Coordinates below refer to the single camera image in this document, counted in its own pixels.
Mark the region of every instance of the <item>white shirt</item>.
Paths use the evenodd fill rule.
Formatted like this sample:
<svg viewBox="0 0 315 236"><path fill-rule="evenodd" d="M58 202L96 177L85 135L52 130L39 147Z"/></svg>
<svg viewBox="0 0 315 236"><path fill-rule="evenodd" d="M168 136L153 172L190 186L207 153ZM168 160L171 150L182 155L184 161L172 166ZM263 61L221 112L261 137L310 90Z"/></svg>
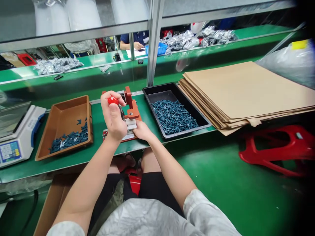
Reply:
<svg viewBox="0 0 315 236"><path fill-rule="evenodd" d="M197 189L184 203L186 219L158 200L132 198L115 209L102 225L103 235L240 235L224 213ZM47 236L84 236L71 221L55 224Z"/></svg>

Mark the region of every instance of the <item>blue shirt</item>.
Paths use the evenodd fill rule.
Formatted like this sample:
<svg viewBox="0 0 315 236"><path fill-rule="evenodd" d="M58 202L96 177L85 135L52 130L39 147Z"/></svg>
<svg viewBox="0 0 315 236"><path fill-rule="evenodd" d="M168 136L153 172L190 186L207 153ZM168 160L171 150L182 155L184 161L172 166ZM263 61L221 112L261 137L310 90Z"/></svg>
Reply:
<svg viewBox="0 0 315 236"><path fill-rule="evenodd" d="M149 31L140 31L140 32L136 32L134 33L134 42L139 42L141 43L143 46L145 45L145 43L143 42L143 40L145 38L149 37ZM129 42L129 34L122 34L120 36L120 40L123 41L124 43L130 43Z"/></svg>

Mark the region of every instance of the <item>yellow label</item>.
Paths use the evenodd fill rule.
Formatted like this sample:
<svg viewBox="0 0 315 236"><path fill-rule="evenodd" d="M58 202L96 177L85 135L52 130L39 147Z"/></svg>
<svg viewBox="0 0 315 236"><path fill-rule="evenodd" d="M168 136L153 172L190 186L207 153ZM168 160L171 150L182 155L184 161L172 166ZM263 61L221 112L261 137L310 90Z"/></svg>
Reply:
<svg viewBox="0 0 315 236"><path fill-rule="evenodd" d="M292 42L292 50L303 49L307 46L307 40Z"/></svg>

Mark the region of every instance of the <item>red knob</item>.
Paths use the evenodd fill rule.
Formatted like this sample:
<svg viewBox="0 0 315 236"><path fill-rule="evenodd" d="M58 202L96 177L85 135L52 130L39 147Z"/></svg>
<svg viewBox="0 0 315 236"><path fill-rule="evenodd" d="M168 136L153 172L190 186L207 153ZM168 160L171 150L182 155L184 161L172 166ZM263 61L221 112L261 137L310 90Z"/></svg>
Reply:
<svg viewBox="0 0 315 236"><path fill-rule="evenodd" d="M117 105L119 104L119 101L114 97L109 97L107 101L108 101L108 104L111 104L111 103L116 103Z"/></svg>

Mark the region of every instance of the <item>digital weighing scale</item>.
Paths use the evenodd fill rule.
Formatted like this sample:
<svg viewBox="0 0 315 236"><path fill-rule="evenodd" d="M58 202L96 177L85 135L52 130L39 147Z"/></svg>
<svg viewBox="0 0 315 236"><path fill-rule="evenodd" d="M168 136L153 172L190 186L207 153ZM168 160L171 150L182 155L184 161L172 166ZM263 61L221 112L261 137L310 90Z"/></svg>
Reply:
<svg viewBox="0 0 315 236"><path fill-rule="evenodd" d="M34 134L45 112L31 102L0 110L0 168L30 158Z"/></svg>

